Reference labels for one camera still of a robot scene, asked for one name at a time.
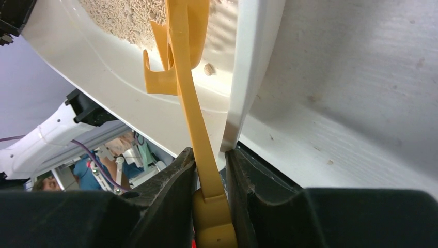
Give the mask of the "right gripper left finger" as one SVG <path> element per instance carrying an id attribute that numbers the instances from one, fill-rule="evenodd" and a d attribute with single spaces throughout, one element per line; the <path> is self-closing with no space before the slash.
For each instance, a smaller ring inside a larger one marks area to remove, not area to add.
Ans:
<path id="1" fill-rule="evenodd" d="M 191 148 L 134 189 L 1 191 L 1 247 L 191 247 Z"/>

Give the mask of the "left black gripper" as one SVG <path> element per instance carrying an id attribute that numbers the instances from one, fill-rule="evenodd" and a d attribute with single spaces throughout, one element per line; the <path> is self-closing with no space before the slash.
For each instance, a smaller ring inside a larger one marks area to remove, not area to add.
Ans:
<path id="1" fill-rule="evenodd" d="M 1 46 L 19 37 L 36 4 L 36 0 L 1 0 Z"/>

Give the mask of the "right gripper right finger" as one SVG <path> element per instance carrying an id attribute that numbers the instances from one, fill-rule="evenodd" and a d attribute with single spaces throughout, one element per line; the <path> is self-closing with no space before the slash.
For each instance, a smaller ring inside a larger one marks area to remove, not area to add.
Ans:
<path id="1" fill-rule="evenodd" d="M 238 150 L 225 157 L 239 247 L 437 247 L 437 201 L 426 192 L 296 189 Z"/>

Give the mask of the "white litter box tray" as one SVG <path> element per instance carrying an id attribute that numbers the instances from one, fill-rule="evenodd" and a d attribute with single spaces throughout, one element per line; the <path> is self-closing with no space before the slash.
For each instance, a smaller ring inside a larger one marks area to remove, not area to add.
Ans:
<path id="1" fill-rule="evenodd" d="M 218 169 L 260 88 L 284 7 L 284 1 L 211 6 L 192 75 Z M 146 93 L 142 49 L 105 33 L 78 1 L 37 1 L 22 36 L 52 69 L 170 155 L 190 146 L 178 98 Z"/>

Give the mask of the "yellow litter scoop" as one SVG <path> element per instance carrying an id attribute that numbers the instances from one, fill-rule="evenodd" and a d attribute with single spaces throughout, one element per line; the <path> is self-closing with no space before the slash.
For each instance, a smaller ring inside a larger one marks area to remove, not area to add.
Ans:
<path id="1" fill-rule="evenodd" d="M 185 115 L 200 181 L 193 197 L 197 246 L 237 247 L 229 202 L 192 76 L 204 50 L 209 5 L 209 1 L 166 1 L 166 23 L 151 22 L 163 70 L 152 71 L 144 51 L 144 80 L 149 94 L 177 96 Z"/>

